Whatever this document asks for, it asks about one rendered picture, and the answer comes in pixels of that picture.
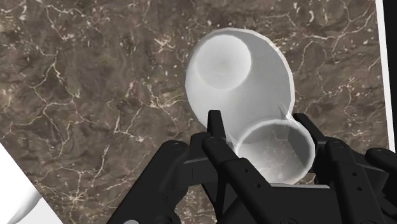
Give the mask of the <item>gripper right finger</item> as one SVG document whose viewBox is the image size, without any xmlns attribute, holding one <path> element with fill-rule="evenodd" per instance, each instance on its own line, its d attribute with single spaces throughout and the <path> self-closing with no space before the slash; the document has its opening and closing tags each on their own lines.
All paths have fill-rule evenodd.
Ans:
<svg viewBox="0 0 397 224">
<path fill-rule="evenodd" d="M 293 118 L 314 140 L 316 182 L 335 190 L 343 224 L 397 224 L 397 153 L 370 148 L 365 154 L 325 136 L 303 113 Z"/>
</svg>

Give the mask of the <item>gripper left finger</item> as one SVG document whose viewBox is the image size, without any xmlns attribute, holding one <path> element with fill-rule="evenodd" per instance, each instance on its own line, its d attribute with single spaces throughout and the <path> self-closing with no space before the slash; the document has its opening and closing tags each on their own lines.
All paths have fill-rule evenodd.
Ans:
<svg viewBox="0 0 397 224">
<path fill-rule="evenodd" d="M 175 208 L 193 185 L 203 185 L 218 224 L 273 224 L 265 201 L 272 187 L 227 145 L 218 110 L 209 111 L 207 132 L 190 144 L 159 147 L 106 224 L 181 224 Z"/>
</svg>

